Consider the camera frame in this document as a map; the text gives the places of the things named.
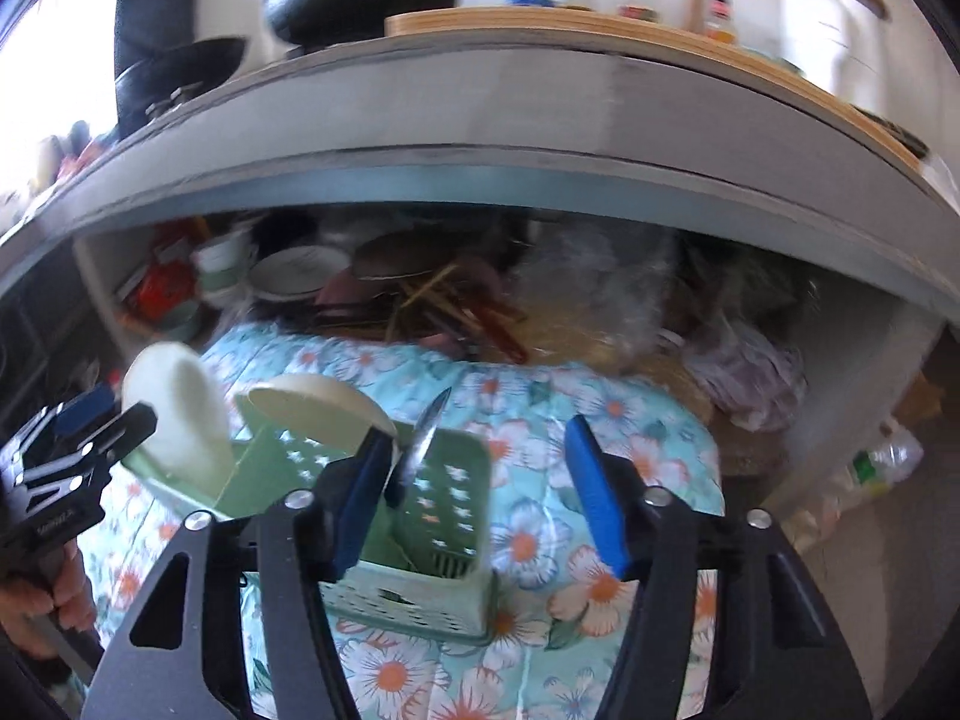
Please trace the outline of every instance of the flower pattern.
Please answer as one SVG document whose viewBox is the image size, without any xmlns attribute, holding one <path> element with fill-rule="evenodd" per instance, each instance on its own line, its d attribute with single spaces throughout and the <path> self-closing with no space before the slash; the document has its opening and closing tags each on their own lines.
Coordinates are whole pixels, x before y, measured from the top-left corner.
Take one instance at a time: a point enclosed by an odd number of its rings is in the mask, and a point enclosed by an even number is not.
<svg viewBox="0 0 960 720">
<path fill-rule="evenodd" d="M 559 570 L 557 553 L 570 541 L 570 526 L 531 498 L 510 509 L 505 525 L 491 525 L 493 568 L 524 589 L 547 584 Z"/>
<path fill-rule="evenodd" d="M 531 707 L 530 720 L 592 720 L 606 687 L 589 666 L 577 672 L 573 685 L 548 677 L 544 688 L 553 700 Z"/>
<path fill-rule="evenodd" d="M 588 637 L 611 635 L 629 616 L 637 583 L 619 581 L 587 544 L 573 551 L 566 567 L 574 584 L 550 596 L 550 614 L 558 620 L 580 618 L 580 628 Z"/>
<path fill-rule="evenodd" d="M 365 352 L 373 358 L 363 360 Z M 442 386 L 453 386 L 443 426 L 472 431 L 491 445 L 493 483 L 499 487 L 491 492 L 490 556 L 500 574 L 493 640 L 485 646 L 416 640 L 330 618 L 334 646 L 363 707 L 362 720 L 593 717 L 635 589 L 608 573 L 592 548 L 584 517 L 570 509 L 576 496 L 565 490 L 571 482 L 563 429 L 579 409 L 589 412 L 603 450 L 630 458 L 638 470 L 646 457 L 651 479 L 700 511 L 723 511 L 719 461 L 707 431 L 650 386 L 608 381 L 582 365 L 469 365 L 414 347 L 281 336 L 268 324 L 233 328 L 205 359 L 231 394 L 285 371 L 339 371 L 364 386 L 387 413 L 409 415 L 408 421 Z M 371 384 L 359 384 L 366 381 Z M 624 399 L 622 424 L 599 406 L 611 395 Z M 232 415 L 234 436 L 243 437 L 238 423 Z M 102 496 L 104 521 L 79 539 L 104 643 L 186 514 L 172 514 L 155 502 L 122 465 L 112 474 L 114 481 Z M 544 501 L 556 510 L 546 509 Z M 715 575 L 703 572 L 680 717 L 703 705 L 715 607 Z M 251 700 L 259 714 L 276 717 L 256 574 L 248 575 L 241 591 L 241 616 Z"/>
</svg>

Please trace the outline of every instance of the frying pan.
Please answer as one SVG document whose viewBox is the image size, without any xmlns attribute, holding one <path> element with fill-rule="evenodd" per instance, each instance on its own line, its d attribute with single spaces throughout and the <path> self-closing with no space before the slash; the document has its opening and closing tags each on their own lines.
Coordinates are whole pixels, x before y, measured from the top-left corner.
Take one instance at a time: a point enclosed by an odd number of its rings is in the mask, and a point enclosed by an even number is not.
<svg viewBox="0 0 960 720">
<path fill-rule="evenodd" d="M 176 90 L 199 84 L 197 94 L 216 89 L 236 73 L 247 39 L 220 37 L 165 50 L 128 67 L 114 82 L 120 137 L 147 124 L 146 110 Z"/>
</svg>

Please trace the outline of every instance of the floor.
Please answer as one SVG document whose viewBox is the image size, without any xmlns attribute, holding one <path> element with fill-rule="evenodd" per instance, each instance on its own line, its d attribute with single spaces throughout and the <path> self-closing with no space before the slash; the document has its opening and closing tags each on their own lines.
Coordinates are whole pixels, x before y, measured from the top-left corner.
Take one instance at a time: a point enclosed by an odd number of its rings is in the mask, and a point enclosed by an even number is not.
<svg viewBox="0 0 960 720">
<path fill-rule="evenodd" d="M 914 680 L 960 605 L 960 344 L 949 335 L 925 367 L 947 389 L 944 413 L 920 425 L 914 475 L 849 512 L 805 555 L 848 640 L 876 716 Z"/>
</svg>

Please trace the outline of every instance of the human hand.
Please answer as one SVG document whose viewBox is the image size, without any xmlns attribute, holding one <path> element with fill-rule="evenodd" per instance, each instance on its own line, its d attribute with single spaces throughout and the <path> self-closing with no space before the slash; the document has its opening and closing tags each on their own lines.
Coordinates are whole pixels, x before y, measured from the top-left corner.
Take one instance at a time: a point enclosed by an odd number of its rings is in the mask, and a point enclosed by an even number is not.
<svg viewBox="0 0 960 720">
<path fill-rule="evenodd" d="M 0 584 L 0 626 L 17 649 L 40 661 L 55 658 L 56 650 L 37 633 L 31 617 L 58 610 L 59 624 L 65 631 L 89 631 L 97 619 L 93 588 L 83 570 L 83 554 L 75 541 L 67 543 L 64 552 L 64 567 L 54 581 L 52 597 L 24 579 Z"/>
</svg>

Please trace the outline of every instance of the plastic bag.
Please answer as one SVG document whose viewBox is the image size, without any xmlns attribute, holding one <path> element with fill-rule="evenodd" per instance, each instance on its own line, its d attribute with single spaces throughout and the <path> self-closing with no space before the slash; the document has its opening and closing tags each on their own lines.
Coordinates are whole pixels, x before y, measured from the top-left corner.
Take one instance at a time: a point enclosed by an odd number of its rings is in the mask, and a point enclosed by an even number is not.
<svg viewBox="0 0 960 720">
<path fill-rule="evenodd" d="M 720 410 L 751 433 L 787 427 L 803 403 L 800 352 L 719 314 L 683 347 L 683 364 Z"/>
<path fill-rule="evenodd" d="M 579 360 L 618 374 L 658 345 L 675 234 L 652 224 L 573 220 L 546 226 L 514 271 L 510 299 L 528 314 L 517 339 L 531 362 Z"/>
<path fill-rule="evenodd" d="M 889 493 L 916 470 L 923 459 L 920 442 L 893 418 L 885 430 L 889 435 L 884 440 L 829 477 L 784 522 L 784 533 L 798 552 L 831 536 L 842 514 Z"/>
</svg>

